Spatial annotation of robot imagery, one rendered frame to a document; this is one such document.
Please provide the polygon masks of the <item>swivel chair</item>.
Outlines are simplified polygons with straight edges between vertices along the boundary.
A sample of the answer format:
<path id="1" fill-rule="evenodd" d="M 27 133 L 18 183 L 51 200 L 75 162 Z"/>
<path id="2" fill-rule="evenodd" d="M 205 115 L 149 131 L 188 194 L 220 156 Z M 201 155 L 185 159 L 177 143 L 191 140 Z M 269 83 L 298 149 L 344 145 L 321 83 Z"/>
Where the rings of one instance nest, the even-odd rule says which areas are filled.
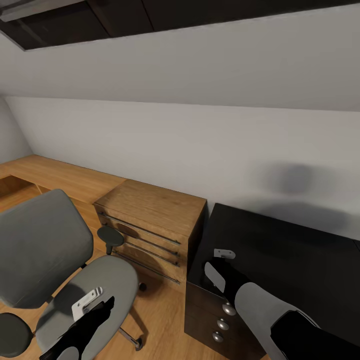
<path id="1" fill-rule="evenodd" d="M 80 360 L 92 360 L 120 332 L 134 346 L 143 348 L 121 328 L 138 289 L 136 268 L 126 259 L 113 255 L 113 247 L 124 244 L 124 237 L 112 227 L 97 230 L 106 244 L 106 255 L 89 264 L 94 237 L 81 214 L 62 189 L 53 189 L 0 213 L 0 302 L 10 308 L 38 309 L 45 302 L 34 332 L 16 314 L 0 313 L 0 356 L 14 358 L 27 350 L 33 338 L 44 352 L 76 322 L 72 305 L 97 287 L 104 293 L 85 309 L 90 311 L 114 296 L 110 317 L 89 340 Z M 82 268 L 53 297 L 55 291 Z"/>

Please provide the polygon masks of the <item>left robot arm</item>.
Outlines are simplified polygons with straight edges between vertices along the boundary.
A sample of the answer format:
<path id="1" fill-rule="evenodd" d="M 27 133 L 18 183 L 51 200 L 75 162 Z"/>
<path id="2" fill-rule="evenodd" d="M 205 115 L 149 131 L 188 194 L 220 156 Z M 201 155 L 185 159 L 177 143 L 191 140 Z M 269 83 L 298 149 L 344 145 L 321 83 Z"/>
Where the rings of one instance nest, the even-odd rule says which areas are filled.
<path id="1" fill-rule="evenodd" d="M 72 305 L 75 323 L 41 354 L 39 360 L 80 360 L 97 328 L 110 317 L 114 308 L 114 296 L 107 302 L 100 302 L 92 310 L 86 308 L 103 293 L 104 289 L 97 287 Z"/>

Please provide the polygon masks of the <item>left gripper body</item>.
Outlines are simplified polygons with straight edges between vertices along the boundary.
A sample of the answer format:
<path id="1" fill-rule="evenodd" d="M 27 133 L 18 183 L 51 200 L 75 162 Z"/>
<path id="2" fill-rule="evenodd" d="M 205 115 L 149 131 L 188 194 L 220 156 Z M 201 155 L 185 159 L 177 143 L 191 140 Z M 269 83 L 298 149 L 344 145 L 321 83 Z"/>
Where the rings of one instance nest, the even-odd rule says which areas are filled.
<path id="1" fill-rule="evenodd" d="M 86 324 L 90 328 L 90 337 L 92 338 L 95 334 L 97 328 L 103 324 L 109 317 L 111 313 L 109 312 L 105 302 L 100 302 L 95 306 L 90 312 L 86 313 L 82 318 L 76 321 L 71 327 L 75 327 L 79 324 Z"/>

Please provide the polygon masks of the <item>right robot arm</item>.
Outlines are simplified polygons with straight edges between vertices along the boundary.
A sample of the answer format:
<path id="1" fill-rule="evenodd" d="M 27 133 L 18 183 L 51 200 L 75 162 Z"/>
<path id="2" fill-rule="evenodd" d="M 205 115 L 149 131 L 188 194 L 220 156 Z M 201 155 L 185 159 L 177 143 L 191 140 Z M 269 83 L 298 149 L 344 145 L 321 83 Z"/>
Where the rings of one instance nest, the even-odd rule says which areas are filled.
<path id="1" fill-rule="evenodd" d="M 360 360 L 360 346 L 322 330 L 297 307 L 273 296 L 227 259 L 231 250 L 214 249 L 202 262 L 206 276 L 228 299 L 271 360 Z"/>

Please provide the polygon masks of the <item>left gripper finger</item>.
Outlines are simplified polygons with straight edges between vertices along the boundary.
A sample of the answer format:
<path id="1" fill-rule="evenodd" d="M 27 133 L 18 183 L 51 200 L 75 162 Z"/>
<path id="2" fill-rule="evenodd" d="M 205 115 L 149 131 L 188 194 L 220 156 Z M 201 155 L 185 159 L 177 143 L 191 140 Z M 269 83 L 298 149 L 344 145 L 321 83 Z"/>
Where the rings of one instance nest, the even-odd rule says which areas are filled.
<path id="1" fill-rule="evenodd" d="M 111 309 L 114 308 L 114 303 L 115 303 L 115 297 L 112 296 L 107 302 L 105 302 L 105 305 L 107 307 L 107 309 L 109 310 L 109 312 L 111 313 Z"/>

